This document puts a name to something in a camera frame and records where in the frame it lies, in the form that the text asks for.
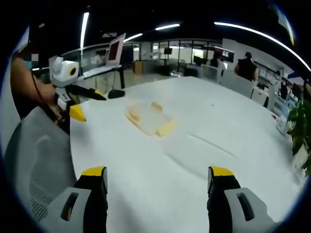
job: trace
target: white tablecloth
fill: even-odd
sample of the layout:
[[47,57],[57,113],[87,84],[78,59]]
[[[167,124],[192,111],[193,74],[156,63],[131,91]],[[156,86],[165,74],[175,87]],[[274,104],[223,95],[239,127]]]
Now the white tablecloth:
[[[149,137],[123,115],[126,105],[156,101],[177,120],[174,131]],[[298,193],[291,143],[271,112],[219,85],[193,77],[126,89],[126,97],[82,104],[87,122],[71,121],[77,178],[108,168],[107,231],[208,232],[207,170],[230,169],[282,220]]]

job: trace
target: floor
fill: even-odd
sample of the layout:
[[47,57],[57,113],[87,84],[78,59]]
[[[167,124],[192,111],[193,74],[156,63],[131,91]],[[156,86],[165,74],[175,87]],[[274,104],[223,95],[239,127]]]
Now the floor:
[[[135,74],[131,69],[124,71],[125,88],[169,78],[171,78],[171,76],[163,76],[160,74]],[[108,93],[113,87],[114,89],[121,89],[120,75],[118,72],[98,75],[87,79],[86,85],[90,88],[98,89],[105,94]]]

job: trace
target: laptop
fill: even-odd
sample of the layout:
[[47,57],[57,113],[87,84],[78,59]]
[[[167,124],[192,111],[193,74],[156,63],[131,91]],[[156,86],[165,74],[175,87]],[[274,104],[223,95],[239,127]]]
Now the laptop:
[[125,33],[115,38],[109,43],[109,51],[106,55],[106,65],[91,69],[83,73],[84,78],[89,78],[116,68],[121,67],[120,59],[123,49],[123,41],[125,39]]

